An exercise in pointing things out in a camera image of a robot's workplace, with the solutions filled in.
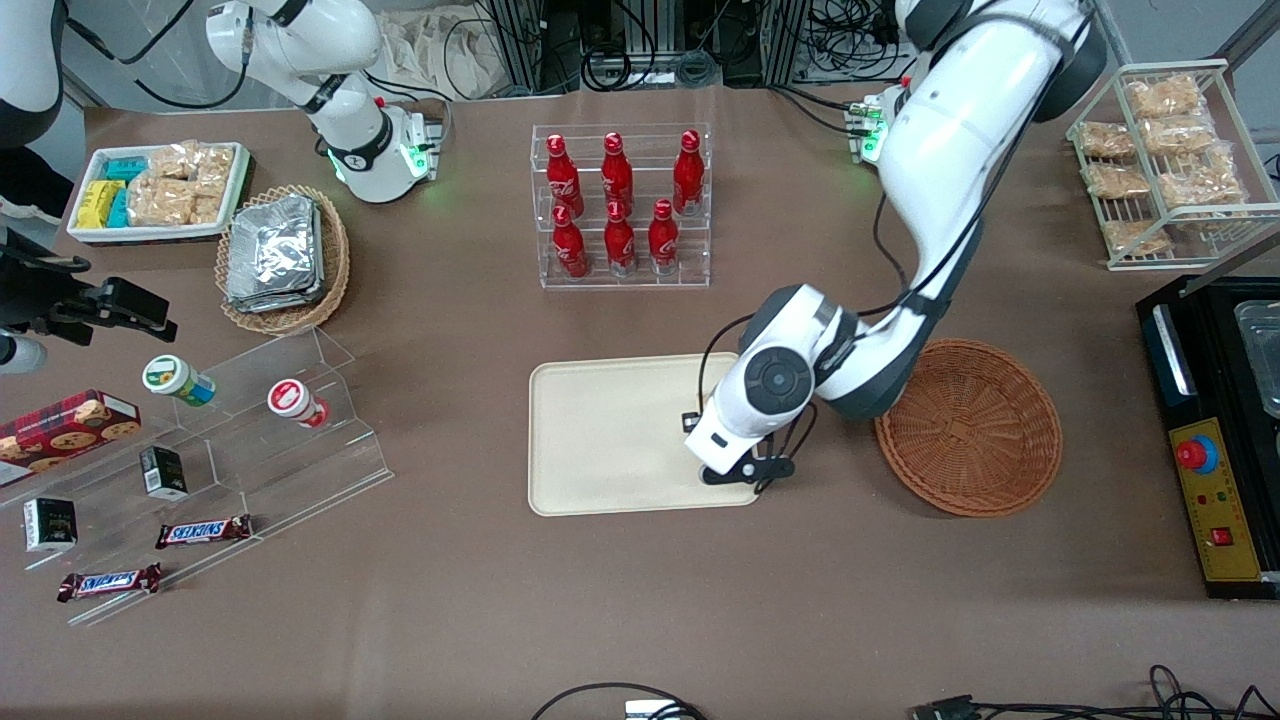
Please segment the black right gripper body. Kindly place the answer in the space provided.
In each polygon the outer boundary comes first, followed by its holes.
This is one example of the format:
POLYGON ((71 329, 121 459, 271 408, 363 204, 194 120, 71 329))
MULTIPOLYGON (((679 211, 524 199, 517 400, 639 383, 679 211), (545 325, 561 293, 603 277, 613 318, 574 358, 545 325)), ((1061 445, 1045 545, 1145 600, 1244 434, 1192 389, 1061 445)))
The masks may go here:
POLYGON ((4 232, 1 241, 1 328, 24 334, 35 332, 88 343, 93 331, 77 319, 56 319, 58 306, 77 301, 91 286, 76 278, 92 264, 79 256, 64 258, 18 232, 4 232))

